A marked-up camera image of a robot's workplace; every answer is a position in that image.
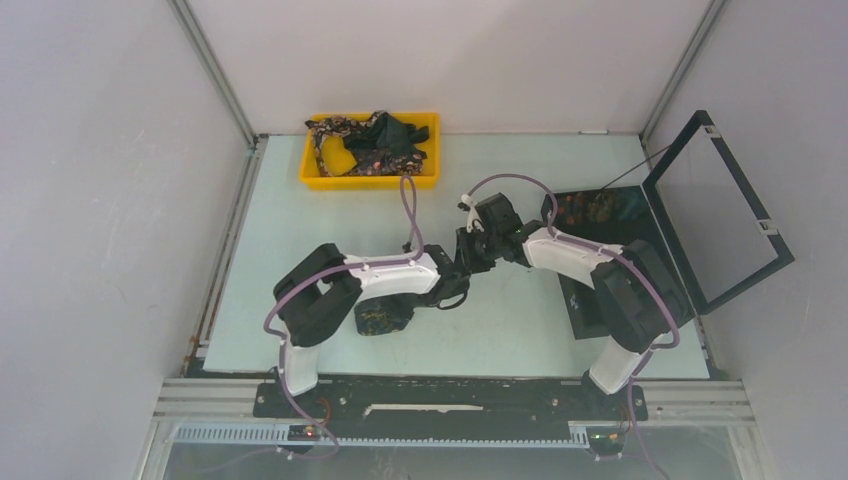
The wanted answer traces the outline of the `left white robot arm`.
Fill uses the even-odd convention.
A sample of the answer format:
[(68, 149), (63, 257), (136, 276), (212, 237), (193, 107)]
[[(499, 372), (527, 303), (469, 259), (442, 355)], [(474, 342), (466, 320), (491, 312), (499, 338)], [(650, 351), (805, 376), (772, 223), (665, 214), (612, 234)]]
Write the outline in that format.
[(264, 323), (280, 339), (278, 404), (292, 416), (312, 411), (321, 346), (348, 316), (362, 336), (395, 333), (419, 309), (462, 304), (470, 277), (462, 258), (438, 245), (375, 258), (344, 255), (333, 243), (317, 247), (275, 285)]

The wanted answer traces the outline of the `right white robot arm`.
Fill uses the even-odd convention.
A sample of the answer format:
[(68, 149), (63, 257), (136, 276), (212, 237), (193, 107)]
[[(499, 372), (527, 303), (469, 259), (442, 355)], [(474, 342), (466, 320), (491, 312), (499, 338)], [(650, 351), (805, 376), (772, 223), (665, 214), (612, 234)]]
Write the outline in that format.
[(464, 194), (458, 204), (468, 215), (457, 231), (457, 255), (472, 273), (504, 260), (568, 277), (595, 295), (607, 342), (586, 376), (585, 411), (606, 418), (622, 403), (622, 390), (649, 354), (691, 319), (690, 305), (653, 246), (643, 240), (603, 244), (563, 233), (545, 222), (523, 222), (510, 200), (498, 193), (482, 201)]

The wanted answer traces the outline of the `navy gold floral tie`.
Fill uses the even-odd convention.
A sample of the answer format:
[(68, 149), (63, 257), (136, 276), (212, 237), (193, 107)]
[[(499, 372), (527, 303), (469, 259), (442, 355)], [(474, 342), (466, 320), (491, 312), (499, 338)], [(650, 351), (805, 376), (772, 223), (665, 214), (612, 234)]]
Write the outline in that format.
[(405, 294), (363, 300), (354, 307), (357, 333), (380, 336), (402, 331), (414, 316), (414, 304)]

